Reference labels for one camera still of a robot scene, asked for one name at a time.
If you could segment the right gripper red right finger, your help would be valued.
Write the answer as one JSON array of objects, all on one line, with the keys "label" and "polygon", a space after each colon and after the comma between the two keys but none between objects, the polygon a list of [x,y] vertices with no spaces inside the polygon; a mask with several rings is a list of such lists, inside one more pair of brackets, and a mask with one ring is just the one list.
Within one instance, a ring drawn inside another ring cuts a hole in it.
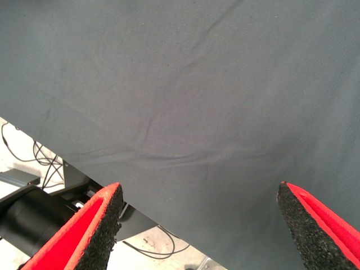
[{"label": "right gripper red right finger", "polygon": [[280,183],[277,202],[306,269],[359,269],[359,231],[289,182]]}]

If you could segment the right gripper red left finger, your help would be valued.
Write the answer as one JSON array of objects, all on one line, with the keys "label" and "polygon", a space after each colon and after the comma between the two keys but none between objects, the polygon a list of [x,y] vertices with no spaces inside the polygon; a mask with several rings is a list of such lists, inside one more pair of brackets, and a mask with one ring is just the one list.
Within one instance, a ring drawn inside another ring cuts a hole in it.
[{"label": "right gripper red left finger", "polygon": [[106,269],[122,208],[121,184],[102,188],[21,268]]}]

